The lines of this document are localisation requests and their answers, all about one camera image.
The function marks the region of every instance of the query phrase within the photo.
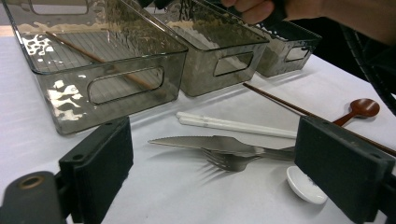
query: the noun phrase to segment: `gray translucent bin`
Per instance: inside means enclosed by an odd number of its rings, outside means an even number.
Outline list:
[[[257,72],[265,77],[303,69],[321,40],[321,36],[289,21],[268,30],[255,26],[250,29],[270,40],[257,66]]]
[[[58,133],[178,97],[188,49],[124,2],[3,2]]]
[[[128,3],[140,8],[136,1]],[[268,40],[211,9],[207,2],[175,0],[166,10],[142,9],[151,21],[173,30],[189,48],[181,90],[198,96],[250,80]]]

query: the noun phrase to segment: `fork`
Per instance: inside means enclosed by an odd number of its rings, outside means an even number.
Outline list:
[[[234,154],[222,154],[203,149],[206,160],[226,172],[244,171],[251,161],[262,159],[261,156],[236,156]]]

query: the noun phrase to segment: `white tablecloth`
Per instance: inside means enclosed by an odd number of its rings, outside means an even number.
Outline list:
[[[56,133],[35,75],[13,36],[0,37],[0,198],[16,178],[36,171],[59,171],[58,160],[92,130],[73,136]],[[348,111],[358,98],[378,101],[375,118],[354,119],[346,128],[396,148],[396,118],[370,84],[316,56],[302,71],[249,82],[328,120]],[[267,159],[245,171],[224,173],[206,162],[200,150],[148,144],[175,135],[229,135],[264,147],[289,147],[294,140],[236,133],[178,123],[177,111],[297,131],[299,116],[241,84],[188,98],[182,92],[169,104],[130,116],[134,166],[104,223],[351,223],[336,205],[307,203],[286,180],[292,162]],[[381,213],[375,223],[384,223]]]

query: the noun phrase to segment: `butter knife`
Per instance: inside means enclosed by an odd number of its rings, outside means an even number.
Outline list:
[[[256,147],[238,141],[229,136],[172,136],[148,141],[151,144],[165,145],[170,147],[187,147],[207,149],[223,154],[238,156],[262,156],[272,159],[294,161],[294,147],[273,149]]]

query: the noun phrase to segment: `wooden spoon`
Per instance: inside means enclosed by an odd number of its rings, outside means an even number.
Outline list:
[[[371,99],[359,99],[350,103],[350,112],[333,123],[338,126],[343,126],[350,119],[359,116],[363,118],[370,118],[378,114],[379,104]]]

